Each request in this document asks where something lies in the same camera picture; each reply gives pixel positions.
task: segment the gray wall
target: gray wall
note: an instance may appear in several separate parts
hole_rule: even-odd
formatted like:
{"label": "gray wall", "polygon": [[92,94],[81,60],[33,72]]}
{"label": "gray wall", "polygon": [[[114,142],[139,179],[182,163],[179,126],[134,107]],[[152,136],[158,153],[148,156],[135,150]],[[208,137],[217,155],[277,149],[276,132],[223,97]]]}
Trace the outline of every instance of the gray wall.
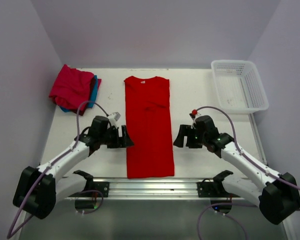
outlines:
{"label": "gray wall", "polygon": [[[255,114],[271,167],[293,174],[300,186],[300,0],[282,0],[249,58],[270,108]],[[292,215],[300,239],[300,212]]]}
{"label": "gray wall", "polygon": [[17,208],[22,170],[41,159],[54,106],[49,90],[61,68],[28,0],[0,0],[0,240]]}
{"label": "gray wall", "polygon": [[247,59],[280,0],[32,0],[76,67],[205,68]]}

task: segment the white basket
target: white basket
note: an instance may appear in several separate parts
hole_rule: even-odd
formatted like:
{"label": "white basket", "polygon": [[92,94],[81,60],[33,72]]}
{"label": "white basket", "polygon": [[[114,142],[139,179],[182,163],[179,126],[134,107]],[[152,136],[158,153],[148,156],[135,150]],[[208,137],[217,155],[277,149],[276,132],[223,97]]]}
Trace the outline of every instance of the white basket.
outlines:
{"label": "white basket", "polygon": [[220,106],[228,113],[251,114],[269,108],[256,65],[251,61],[216,60],[211,63]]}

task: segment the pile of clothes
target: pile of clothes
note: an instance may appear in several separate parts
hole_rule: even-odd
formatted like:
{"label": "pile of clothes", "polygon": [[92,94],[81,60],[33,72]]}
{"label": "pile of clothes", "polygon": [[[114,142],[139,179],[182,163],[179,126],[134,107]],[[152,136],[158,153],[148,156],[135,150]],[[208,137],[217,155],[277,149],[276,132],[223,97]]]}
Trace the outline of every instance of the pile of clothes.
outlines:
{"label": "pile of clothes", "polygon": [[[82,102],[96,101],[100,84],[101,79],[92,72],[80,71],[65,64],[55,79],[49,98],[65,113],[77,113]],[[82,116],[87,108],[93,106],[93,103],[83,104],[79,114]]]}

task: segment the white table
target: white table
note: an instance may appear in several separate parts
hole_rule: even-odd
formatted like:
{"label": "white table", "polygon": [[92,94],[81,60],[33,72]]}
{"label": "white table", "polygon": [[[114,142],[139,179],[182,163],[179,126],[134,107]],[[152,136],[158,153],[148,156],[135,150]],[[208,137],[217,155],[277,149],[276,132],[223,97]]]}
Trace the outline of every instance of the white table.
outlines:
{"label": "white table", "polygon": [[[89,71],[102,79],[97,103],[108,113],[119,112],[119,125],[126,124],[125,119],[125,84],[127,77],[151,78],[154,76],[170,79],[170,114],[173,140],[176,138],[180,124],[191,124],[189,113],[201,106],[219,107],[211,69],[111,69],[90,68]],[[219,129],[230,135],[232,130],[225,116],[212,110],[201,110],[201,114],[210,115]],[[80,130],[90,126],[95,115],[103,115],[94,106],[80,117]],[[258,139],[252,115],[232,114],[241,146],[259,160],[262,147]],[[77,134],[76,115],[64,113],[56,107],[52,126],[45,146],[41,163],[51,160],[70,145]],[[205,148],[188,149],[173,147],[175,178],[212,178],[224,170],[230,170],[240,177],[244,175],[226,161],[208,152]],[[82,170],[100,178],[126,178],[126,149],[107,149],[106,146],[96,151],[89,158],[76,165],[69,173]]]}

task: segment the purple cable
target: purple cable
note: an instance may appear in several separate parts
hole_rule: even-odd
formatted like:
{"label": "purple cable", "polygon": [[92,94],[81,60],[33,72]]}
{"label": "purple cable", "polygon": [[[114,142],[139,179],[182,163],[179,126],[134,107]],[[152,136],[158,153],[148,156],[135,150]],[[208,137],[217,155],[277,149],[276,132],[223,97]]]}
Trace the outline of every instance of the purple cable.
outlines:
{"label": "purple cable", "polygon": [[[231,118],[229,117],[229,115],[228,115],[225,111],[223,111],[223,110],[221,110],[221,109],[219,109],[219,108],[217,108],[217,107],[214,107],[214,106],[202,106],[202,107],[199,107],[199,108],[197,109],[197,111],[199,111],[199,110],[201,110],[201,109],[214,109],[214,110],[217,110],[217,111],[223,113],[223,114],[226,116],[226,118],[229,120],[229,122],[230,122],[230,125],[231,125],[231,128],[232,128],[232,132],[233,132],[234,144],[235,144],[235,147],[236,147],[236,149],[238,150],[238,152],[241,153],[241,155],[242,155],[249,163],[251,163],[253,166],[255,166],[257,169],[259,169],[261,172],[263,172],[263,173],[266,174],[266,171],[265,171],[262,167],[260,167],[258,164],[256,164],[256,163],[255,163],[250,157],[248,157],[244,152],[241,152],[240,147],[239,147],[239,145],[238,145],[238,141],[237,141],[237,135],[236,135],[236,130],[235,130],[234,122],[231,120]],[[288,185],[288,186],[290,186],[290,187],[292,187],[292,188],[295,188],[295,189],[297,189],[297,190],[300,191],[300,187],[297,186],[297,185],[294,185],[294,184],[292,184],[292,183],[290,183],[290,182],[288,182],[288,181],[286,181],[286,180],[283,180],[283,179],[281,179],[280,177],[278,177],[278,176],[276,176],[276,175],[273,175],[272,173],[267,173],[267,175],[269,175],[270,177],[272,177],[272,178],[274,178],[274,179],[276,179],[276,180],[278,180],[278,181],[280,181],[280,182],[282,182],[282,183],[284,183],[284,184],[286,184],[286,185]]]}
{"label": "purple cable", "polygon": [[[232,203],[232,202],[221,202],[221,203],[214,203],[214,204],[211,204],[207,207],[205,207],[202,212],[200,213],[199,217],[198,217],[198,220],[196,222],[196,232],[198,234],[198,238],[200,240],[203,240],[202,236],[201,236],[201,233],[200,233],[200,223],[201,223],[201,218],[203,216],[203,214],[210,208],[212,207],[215,207],[215,206],[221,206],[221,205],[231,205],[231,206],[241,206],[241,207],[255,207],[255,205],[251,205],[251,204],[246,204],[246,203]],[[235,221],[243,230],[244,232],[244,238],[247,240],[248,239],[248,233],[247,233],[247,230],[244,228],[244,226],[238,221],[236,220],[233,216],[230,216],[230,215],[225,215],[225,217]]]}
{"label": "purple cable", "polygon": [[[77,145],[78,145],[78,142],[79,142],[79,137],[80,137],[80,127],[79,127],[79,112],[80,112],[80,109],[81,107],[83,106],[83,104],[87,104],[87,103],[93,103],[95,105],[97,105],[104,113],[106,116],[109,116],[109,114],[96,102],[94,101],[84,101],[82,102],[79,107],[78,107],[78,110],[76,111],[76,129],[77,129],[77,136],[76,136],[76,139],[75,139],[75,143],[74,145],[72,146],[72,148],[74,149]],[[58,156],[55,160],[53,160],[51,162],[51,167],[53,165],[55,165],[60,159],[62,159],[64,156],[66,156],[67,154],[71,153],[72,150],[69,149],[67,151],[65,151],[63,154],[61,154],[60,156]],[[12,224],[9,228],[9,231],[8,231],[8,234],[6,236],[7,239],[10,239],[11,237],[13,237],[13,235],[15,235],[33,216],[31,215],[30,217],[28,217],[23,223],[20,224],[20,226],[18,226],[16,228],[16,230],[14,230],[15,226],[16,226],[16,223],[18,221],[18,218],[20,217],[20,214],[21,214],[21,211],[23,210],[24,206],[26,205],[26,202],[28,200],[28,198],[30,197],[31,193],[33,192],[33,190],[35,189],[35,187],[37,186],[37,184],[41,181],[41,179],[45,176],[45,174],[49,171],[50,167],[48,166],[41,174],[40,176],[36,179],[36,181],[33,183],[33,185],[30,187],[29,191],[27,192],[27,194],[25,195],[18,211],[16,212],[16,215],[12,221]]]}
{"label": "purple cable", "polygon": [[102,194],[102,192],[100,192],[98,190],[86,190],[86,191],[81,191],[80,192],[80,194],[87,194],[87,193],[97,193],[97,194],[99,194],[101,196],[101,202],[100,202],[100,204],[99,204],[99,206],[97,208],[95,208],[95,209],[93,209],[91,211],[87,211],[87,212],[86,211],[85,212],[82,211],[81,212],[83,214],[92,214],[92,213],[94,213],[95,211],[97,211],[101,207],[102,203],[104,202],[104,195]]}

